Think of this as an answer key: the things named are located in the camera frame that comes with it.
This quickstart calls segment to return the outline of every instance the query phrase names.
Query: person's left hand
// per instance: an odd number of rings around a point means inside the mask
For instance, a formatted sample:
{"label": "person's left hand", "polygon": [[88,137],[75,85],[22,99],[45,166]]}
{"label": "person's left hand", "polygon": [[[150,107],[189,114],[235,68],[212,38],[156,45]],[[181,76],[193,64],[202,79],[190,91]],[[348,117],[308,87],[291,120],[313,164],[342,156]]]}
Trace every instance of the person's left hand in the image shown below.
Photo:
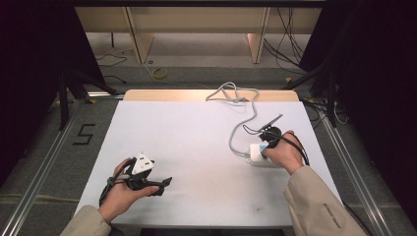
{"label": "person's left hand", "polygon": [[[126,158],[115,169],[116,173],[123,165],[130,160]],[[155,193],[159,188],[156,186],[150,186],[141,190],[131,190],[126,183],[116,184],[107,193],[107,197],[101,204],[98,211],[103,215],[104,220],[110,224],[110,222],[119,214],[126,212],[129,207],[138,199],[147,197]]]}

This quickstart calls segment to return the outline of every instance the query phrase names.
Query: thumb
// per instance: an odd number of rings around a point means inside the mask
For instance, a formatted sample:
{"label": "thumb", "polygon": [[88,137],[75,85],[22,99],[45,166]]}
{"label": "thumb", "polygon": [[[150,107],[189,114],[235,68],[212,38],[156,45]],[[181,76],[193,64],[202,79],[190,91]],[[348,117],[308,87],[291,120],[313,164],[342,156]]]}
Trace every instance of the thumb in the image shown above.
{"label": "thumb", "polygon": [[148,186],[148,187],[143,188],[141,190],[134,191],[134,193],[135,193],[135,197],[137,199],[140,199],[140,198],[143,198],[143,197],[150,196],[158,190],[159,190],[159,187],[157,187],[157,186]]}
{"label": "thumb", "polygon": [[267,147],[267,148],[264,148],[264,150],[262,151],[262,154],[265,156],[268,156],[271,152],[272,152],[272,148]]}

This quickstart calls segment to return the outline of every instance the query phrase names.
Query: beige jacket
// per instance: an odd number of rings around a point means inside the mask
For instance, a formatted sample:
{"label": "beige jacket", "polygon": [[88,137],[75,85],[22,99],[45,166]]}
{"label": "beige jacket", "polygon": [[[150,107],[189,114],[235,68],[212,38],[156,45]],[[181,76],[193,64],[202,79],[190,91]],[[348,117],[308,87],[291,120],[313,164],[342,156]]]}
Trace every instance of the beige jacket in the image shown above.
{"label": "beige jacket", "polygon": [[[298,169],[284,192],[297,235],[366,235],[323,180],[309,166]],[[83,206],[62,236],[108,235],[110,226],[93,206]]]}

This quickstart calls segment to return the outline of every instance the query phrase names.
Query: white table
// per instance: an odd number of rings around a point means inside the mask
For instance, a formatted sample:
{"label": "white table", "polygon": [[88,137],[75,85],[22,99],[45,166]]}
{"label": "white table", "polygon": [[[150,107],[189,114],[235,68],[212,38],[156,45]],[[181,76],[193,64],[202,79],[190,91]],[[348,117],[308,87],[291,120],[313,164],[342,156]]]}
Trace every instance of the white table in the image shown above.
{"label": "white table", "polygon": [[[294,130],[311,167],[339,198],[303,104],[264,101],[256,106],[258,117],[247,125],[259,129],[282,113],[274,125],[283,132]],[[232,128],[252,112],[249,102],[236,106],[218,101],[120,101],[78,209],[98,207],[114,167],[143,151],[155,160],[149,179],[173,177],[171,185],[162,197],[135,202],[113,223],[167,228],[290,226],[282,194],[289,179],[286,171],[254,167],[228,146]],[[260,142],[241,128],[233,139],[234,147],[242,151]]]}

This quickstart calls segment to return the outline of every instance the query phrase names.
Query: hand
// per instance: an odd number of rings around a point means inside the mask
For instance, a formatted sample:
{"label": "hand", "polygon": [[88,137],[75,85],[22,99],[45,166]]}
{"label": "hand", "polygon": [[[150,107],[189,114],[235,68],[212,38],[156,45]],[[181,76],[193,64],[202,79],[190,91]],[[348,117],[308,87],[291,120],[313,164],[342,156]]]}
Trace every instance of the hand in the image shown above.
{"label": "hand", "polygon": [[[293,131],[287,131],[283,137],[301,147]],[[274,148],[265,148],[263,155],[266,155],[274,164],[285,168],[290,175],[304,165],[300,151],[285,140],[280,140]]]}
{"label": "hand", "polygon": [[[126,158],[115,169],[114,174],[123,167],[123,165],[130,160]],[[126,183],[116,184],[107,193],[107,197],[101,204],[98,211],[103,215],[104,220],[110,224],[110,222],[119,214],[126,212],[129,207],[138,199],[152,195],[159,188],[156,186],[150,186],[141,190],[131,190]]]}

